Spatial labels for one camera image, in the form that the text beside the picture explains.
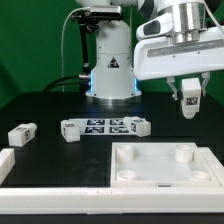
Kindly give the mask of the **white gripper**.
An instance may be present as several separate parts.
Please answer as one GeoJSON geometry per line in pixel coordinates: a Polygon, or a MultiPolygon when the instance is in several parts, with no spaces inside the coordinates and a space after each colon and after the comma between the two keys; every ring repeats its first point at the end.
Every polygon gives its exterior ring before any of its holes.
{"type": "Polygon", "coordinates": [[[173,76],[204,72],[201,88],[205,97],[210,72],[224,69],[224,34],[212,27],[200,32],[196,42],[173,44],[169,36],[172,28],[170,16],[165,16],[161,23],[153,19],[137,28],[134,74],[139,81],[168,77],[173,98],[178,100],[173,76]]]}

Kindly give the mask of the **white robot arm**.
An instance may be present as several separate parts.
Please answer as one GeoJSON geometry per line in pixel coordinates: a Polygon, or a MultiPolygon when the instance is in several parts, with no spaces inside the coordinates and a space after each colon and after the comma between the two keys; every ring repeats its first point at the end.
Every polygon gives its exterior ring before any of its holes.
{"type": "Polygon", "coordinates": [[[88,95],[127,99],[135,82],[224,69],[224,25],[206,0],[76,0],[96,32],[88,95]]]}

